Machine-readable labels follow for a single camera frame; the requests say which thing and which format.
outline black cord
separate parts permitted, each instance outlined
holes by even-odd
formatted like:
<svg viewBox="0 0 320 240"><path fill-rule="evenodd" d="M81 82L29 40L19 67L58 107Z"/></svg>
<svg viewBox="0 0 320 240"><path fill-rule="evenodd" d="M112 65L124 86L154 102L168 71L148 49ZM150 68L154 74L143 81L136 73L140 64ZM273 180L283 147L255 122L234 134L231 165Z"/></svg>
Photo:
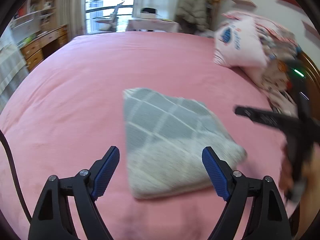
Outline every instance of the black cord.
<svg viewBox="0 0 320 240"><path fill-rule="evenodd" d="M20 200L20 204L22 206L22 209L24 211L24 213L26 214L26 217L29 221L29 223L31 223L31 215L29 213L28 207L26 202L24 201L23 198L23 194L20 188L20 184L19 184L19 180L18 180L18 176L17 176L17 171L16 171L16 167L14 166L14 161L13 161L13 157L12 157L12 153L8 144L7 139L5 138L4 134L2 133L2 131L0 130L0 141L4 147L5 153L7 154L7 158L9 161L9 165L10 165L10 170L11 170L11 174L12 174L12 178L13 178L13 183L14 186L16 188L19 200Z"/></svg>

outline white wall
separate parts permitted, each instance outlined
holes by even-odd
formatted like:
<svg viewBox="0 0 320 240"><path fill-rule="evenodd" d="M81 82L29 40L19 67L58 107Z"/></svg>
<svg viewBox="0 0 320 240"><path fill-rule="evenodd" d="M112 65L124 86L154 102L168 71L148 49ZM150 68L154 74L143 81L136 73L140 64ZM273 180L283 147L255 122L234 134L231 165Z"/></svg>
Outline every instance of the white wall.
<svg viewBox="0 0 320 240"><path fill-rule="evenodd" d="M267 17L292 31L303 51L320 68L320 40L313 34L307 32L301 20L310 23L310 19L301 8L279 0L251 0L257 7L236 5L231 0L225 0L218 12L217 24L225 20L221 13L230 10L246 10L254 14Z"/></svg>

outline wooden headboard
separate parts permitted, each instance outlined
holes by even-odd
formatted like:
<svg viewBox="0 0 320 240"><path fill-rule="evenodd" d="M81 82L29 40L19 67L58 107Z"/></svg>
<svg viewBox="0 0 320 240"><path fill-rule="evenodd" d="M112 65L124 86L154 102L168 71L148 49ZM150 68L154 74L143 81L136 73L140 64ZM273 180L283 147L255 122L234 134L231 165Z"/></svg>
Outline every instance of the wooden headboard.
<svg viewBox="0 0 320 240"><path fill-rule="evenodd" d="M298 59L303 62L307 74L307 89L310 99L311 115L320 120L320 70L307 54L301 52Z"/></svg>

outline green light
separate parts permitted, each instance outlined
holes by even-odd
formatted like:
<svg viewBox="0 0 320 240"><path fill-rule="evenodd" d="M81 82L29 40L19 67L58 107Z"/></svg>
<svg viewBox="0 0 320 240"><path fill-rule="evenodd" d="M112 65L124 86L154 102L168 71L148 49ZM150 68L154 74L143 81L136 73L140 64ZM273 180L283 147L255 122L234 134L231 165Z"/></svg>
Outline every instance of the green light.
<svg viewBox="0 0 320 240"><path fill-rule="evenodd" d="M298 71L298 70L294 70L296 73L298 73L300 76L302 76L302 77L304 77L304 74L302 74L300 71Z"/></svg>

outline pink mattress cover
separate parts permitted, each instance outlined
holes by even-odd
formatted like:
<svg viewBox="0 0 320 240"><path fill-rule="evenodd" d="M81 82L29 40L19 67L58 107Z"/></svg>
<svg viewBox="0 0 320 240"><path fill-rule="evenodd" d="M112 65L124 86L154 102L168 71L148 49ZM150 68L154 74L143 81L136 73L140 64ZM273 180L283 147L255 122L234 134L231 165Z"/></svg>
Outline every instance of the pink mattress cover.
<svg viewBox="0 0 320 240"><path fill-rule="evenodd" d="M213 188L148 201L130 194L122 91L135 87L204 102L247 150L238 169L277 182L282 134L233 113L237 104L269 108L267 99L239 73L214 64L213 48L212 39L179 33L97 34L76 37L37 66L0 116L30 212L49 175L74 176L115 145L120 163L96 202L113 238L208 238L225 205ZM0 208L18 236L27 239L29 224L0 151ZM69 199L78 237L86 239ZM244 217L249 210L247 203ZM235 239L241 239L245 225L243 218Z"/></svg>

